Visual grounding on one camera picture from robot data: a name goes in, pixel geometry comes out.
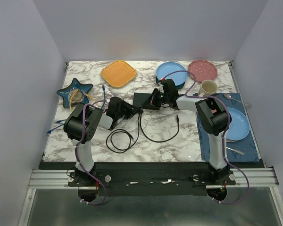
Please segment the black network switch box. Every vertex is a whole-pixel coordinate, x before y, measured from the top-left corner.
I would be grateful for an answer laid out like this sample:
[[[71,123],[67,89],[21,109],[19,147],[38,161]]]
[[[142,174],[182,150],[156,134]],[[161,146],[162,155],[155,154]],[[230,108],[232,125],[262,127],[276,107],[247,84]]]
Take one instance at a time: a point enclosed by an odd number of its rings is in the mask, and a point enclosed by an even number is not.
[[[152,94],[150,93],[134,93],[133,96],[133,106],[140,107],[147,110],[159,110],[158,107],[150,104],[150,98]]]

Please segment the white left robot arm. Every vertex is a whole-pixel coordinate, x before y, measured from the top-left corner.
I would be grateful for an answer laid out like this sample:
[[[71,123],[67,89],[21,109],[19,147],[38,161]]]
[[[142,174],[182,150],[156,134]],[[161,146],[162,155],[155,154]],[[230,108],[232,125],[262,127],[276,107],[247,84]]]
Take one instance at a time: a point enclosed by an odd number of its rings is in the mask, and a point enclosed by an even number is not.
[[[141,107],[133,106],[119,97],[109,100],[107,110],[91,104],[79,103],[64,123],[64,132],[75,146],[75,167],[81,171],[79,181],[90,186],[95,181],[92,158],[91,139],[97,127],[112,130],[121,119],[130,119],[141,111]]]

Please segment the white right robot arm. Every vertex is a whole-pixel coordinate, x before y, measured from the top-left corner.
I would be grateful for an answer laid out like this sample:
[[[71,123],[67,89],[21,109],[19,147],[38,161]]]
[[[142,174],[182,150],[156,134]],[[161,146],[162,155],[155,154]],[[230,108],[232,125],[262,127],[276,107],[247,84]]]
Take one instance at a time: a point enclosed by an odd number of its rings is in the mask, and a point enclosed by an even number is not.
[[[179,94],[172,79],[163,79],[159,88],[155,88],[142,103],[144,109],[159,110],[166,105],[174,110],[188,110],[198,114],[202,128],[207,132],[210,145],[210,171],[208,180],[217,185],[229,173],[226,154],[226,135],[231,116],[225,104],[215,93],[218,85],[211,80],[201,83],[198,95]]]

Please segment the blue round plate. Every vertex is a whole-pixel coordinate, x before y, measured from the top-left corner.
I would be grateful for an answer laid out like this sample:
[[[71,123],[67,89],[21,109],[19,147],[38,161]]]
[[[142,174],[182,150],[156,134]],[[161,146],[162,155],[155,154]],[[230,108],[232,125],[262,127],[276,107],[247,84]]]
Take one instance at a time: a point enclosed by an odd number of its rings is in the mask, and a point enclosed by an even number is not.
[[[166,79],[172,79],[176,86],[183,85],[187,80],[188,73],[186,69],[176,62],[165,62],[158,66],[156,70],[156,82],[158,83],[166,75],[173,73],[166,77]]]

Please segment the orange woven square plate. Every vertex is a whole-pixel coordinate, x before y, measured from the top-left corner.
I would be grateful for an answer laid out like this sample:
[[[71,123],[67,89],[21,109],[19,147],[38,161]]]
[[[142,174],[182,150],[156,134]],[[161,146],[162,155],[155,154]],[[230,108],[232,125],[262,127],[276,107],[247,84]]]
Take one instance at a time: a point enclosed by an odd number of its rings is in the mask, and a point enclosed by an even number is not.
[[[135,78],[136,74],[137,71],[123,60],[110,63],[100,73],[103,80],[114,88],[125,86]]]

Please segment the cream ceramic mug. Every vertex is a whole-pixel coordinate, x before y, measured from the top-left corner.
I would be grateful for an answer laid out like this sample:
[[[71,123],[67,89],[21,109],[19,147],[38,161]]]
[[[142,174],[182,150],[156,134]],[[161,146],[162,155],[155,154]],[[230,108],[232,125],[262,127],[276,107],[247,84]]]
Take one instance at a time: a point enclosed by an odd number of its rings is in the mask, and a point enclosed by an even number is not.
[[[198,91],[198,96],[206,97],[215,94],[218,90],[218,84],[212,80],[204,80]]]

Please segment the blue star-shaped dish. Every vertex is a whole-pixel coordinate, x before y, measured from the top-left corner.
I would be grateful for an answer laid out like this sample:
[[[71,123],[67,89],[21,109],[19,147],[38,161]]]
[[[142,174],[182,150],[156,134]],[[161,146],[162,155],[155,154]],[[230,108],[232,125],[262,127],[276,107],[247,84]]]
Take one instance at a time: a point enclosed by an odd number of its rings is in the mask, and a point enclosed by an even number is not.
[[[93,88],[93,84],[82,84],[77,78],[73,78],[71,84],[66,88],[57,91],[57,94],[63,99],[63,107],[70,108],[70,105],[76,103],[86,104],[89,102],[88,92]]]

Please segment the pink dotted plate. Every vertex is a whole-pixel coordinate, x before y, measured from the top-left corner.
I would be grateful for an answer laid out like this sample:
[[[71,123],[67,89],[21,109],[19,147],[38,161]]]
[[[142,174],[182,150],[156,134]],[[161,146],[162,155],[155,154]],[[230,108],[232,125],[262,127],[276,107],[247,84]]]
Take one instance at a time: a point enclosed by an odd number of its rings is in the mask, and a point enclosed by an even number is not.
[[[218,76],[217,68],[209,61],[196,60],[188,65],[188,71],[196,82],[203,82],[205,80],[214,80]]]

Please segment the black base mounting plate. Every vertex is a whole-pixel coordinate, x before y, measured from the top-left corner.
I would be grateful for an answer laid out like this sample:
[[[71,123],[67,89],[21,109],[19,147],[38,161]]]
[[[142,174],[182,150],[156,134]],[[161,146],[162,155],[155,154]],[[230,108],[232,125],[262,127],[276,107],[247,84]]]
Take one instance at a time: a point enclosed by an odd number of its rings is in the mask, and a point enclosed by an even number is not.
[[[207,162],[97,162],[89,174],[73,164],[42,164],[32,172],[30,188],[71,189],[78,197],[209,195],[224,199],[229,188],[265,187],[275,181],[260,163],[242,163],[214,173]]]

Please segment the metal spoon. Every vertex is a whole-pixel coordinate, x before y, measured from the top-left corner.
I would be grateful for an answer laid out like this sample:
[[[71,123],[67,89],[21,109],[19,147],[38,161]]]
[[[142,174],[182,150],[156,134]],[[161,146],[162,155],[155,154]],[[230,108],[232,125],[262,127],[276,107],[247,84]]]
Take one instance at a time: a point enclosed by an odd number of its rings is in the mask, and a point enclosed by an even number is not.
[[[245,102],[240,101],[240,100],[238,100],[238,99],[235,99],[235,98],[233,98],[229,93],[224,93],[223,96],[224,96],[226,99],[228,99],[228,100],[234,100],[234,101],[237,101],[237,102],[243,104],[243,105],[246,106],[246,107],[251,107],[251,104],[248,104],[248,103],[245,103]]]

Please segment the light blue plate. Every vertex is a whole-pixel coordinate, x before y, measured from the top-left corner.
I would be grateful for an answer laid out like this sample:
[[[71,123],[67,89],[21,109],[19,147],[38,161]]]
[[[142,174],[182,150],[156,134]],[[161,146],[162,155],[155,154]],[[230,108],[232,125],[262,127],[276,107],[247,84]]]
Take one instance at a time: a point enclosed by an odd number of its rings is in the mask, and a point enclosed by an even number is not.
[[[232,118],[227,133],[227,139],[239,141],[246,138],[250,132],[250,124],[247,117],[239,110],[227,108]]]

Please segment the metal fork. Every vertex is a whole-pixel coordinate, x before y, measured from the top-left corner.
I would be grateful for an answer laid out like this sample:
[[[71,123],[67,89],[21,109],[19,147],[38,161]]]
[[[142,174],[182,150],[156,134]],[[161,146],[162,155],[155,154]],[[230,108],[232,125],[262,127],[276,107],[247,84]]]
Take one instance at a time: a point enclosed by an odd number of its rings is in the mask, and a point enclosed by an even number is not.
[[[229,148],[229,147],[227,147],[227,149],[228,149],[228,150],[231,150],[231,151],[233,151],[233,152],[236,152],[236,153],[238,153],[238,154],[240,154],[240,155],[244,155],[244,153],[243,153],[242,151],[239,151],[239,150],[236,150],[236,149],[233,149],[233,148]]]

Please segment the dark blue placemat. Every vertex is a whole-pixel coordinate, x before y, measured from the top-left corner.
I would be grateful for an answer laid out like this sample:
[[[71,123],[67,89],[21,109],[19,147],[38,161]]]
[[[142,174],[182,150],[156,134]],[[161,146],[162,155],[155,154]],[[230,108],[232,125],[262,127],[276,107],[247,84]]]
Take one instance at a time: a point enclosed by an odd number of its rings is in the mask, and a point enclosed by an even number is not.
[[[231,93],[233,98],[241,100],[241,96],[239,93]],[[241,111],[245,116],[245,110],[243,104],[234,101],[228,100],[223,96],[223,93],[216,93],[216,96],[222,100],[222,102],[226,105],[227,108],[234,108]],[[226,147],[233,148],[239,151],[242,151],[244,155],[240,155],[236,152],[227,149],[227,158],[229,162],[258,162],[258,152],[255,146],[255,142],[253,140],[251,131],[248,136],[243,140],[233,141],[227,139]]]

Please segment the aluminium rail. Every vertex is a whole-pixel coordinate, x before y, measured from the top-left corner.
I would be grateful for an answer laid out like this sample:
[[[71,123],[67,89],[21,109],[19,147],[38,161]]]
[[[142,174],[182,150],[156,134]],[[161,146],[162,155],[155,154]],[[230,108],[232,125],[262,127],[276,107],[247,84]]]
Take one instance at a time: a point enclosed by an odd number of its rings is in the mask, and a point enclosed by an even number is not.
[[[214,182],[203,170],[105,170],[99,173],[99,182],[90,176],[80,179],[73,170],[33,170],[28,187],[30,189],[96,189],[100,182],[105,187],[175,185],[188,183],[207,189],[226,187],[275,187],[279,185],[273,168],[233,169],[230,176]]]

